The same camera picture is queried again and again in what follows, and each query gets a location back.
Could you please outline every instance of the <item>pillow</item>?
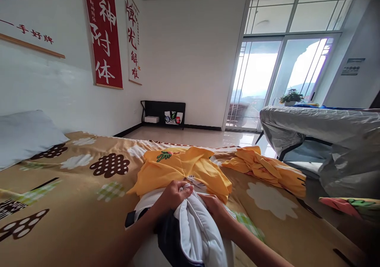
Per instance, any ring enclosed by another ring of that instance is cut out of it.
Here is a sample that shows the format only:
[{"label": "pillow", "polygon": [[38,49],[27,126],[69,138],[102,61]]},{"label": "pillow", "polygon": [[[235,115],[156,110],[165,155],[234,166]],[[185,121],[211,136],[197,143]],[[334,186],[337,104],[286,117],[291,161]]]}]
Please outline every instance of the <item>pillow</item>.
[{"label": "pillow", "polygon": [[0,171],[68,140],[41,110],[0,116]]},{"label": "pillow", "polygon": [[354,216],[360,220],[370,222],[380,221],[380,200],[363,198],[320,197],[319,201],[327,206]]}]

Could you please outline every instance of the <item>white pillow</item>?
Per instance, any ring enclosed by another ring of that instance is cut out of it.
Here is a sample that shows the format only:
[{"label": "white pillow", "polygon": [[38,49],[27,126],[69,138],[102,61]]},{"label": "white pillow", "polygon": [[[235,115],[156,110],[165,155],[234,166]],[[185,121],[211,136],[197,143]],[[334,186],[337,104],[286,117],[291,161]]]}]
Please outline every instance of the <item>white pillow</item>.
[{"label": "white pillow", "polygon": [[41,110],[0,116],[0,171],[68,140]]}]

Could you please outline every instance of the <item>calligraphy banner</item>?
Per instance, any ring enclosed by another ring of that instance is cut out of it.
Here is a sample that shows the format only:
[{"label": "calligraphy banner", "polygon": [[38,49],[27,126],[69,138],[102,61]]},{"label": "calligraphy banner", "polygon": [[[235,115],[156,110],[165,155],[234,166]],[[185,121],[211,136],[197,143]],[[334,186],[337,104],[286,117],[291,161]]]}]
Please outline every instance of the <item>calligraphy banner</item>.
[{"label": "calligraphy banner", "polygon": [[129,81],[142,85],[140,81],[139,65],[139,9],[133,0],[125,0],[125,9],[127,15],[127,40],[129,52]]},{"label": "calligraphy banner", "polygon": [[115,0],[86,0],[96,85],[123,89]]},{"label": "calligraphy banner", "polygon": [[0,0],[0,38],[64,58],[53,0]]}]

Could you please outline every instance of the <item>chair leg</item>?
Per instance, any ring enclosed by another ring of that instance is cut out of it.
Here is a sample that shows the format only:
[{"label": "chair leg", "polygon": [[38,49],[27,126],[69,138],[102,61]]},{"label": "chair leg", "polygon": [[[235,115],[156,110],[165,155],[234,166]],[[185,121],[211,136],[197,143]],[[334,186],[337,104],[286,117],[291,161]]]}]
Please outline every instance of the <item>chair leg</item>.
[{"label": "chair leg", "polygon": [[258,139],[256,140],[255,142],[255,145],[258,143],[258,141],[260,140],[260,138],[264,135],[264,131],[261,132],[260,136],[258,137]]}]

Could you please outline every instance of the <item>floor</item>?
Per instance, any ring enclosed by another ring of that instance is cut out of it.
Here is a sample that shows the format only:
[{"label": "floor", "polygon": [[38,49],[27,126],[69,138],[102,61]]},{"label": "floor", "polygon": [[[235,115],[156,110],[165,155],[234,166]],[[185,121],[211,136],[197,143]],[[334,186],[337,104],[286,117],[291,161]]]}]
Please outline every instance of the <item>floor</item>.
[{"label": "floor", "polygon": [[[141,127],[126,136],[125,138],[140,140],[156,140],[172,144],[189,144],[194,146],[204,146],[219,148],[224,146],[254,146],[259,137],[259,133],[251,132],[222,132],[201,129],[180,129],[161,127]],[[276,157],[276,152],[262,137],[257,144],[261,148],[261,154],[267,157]]]}]

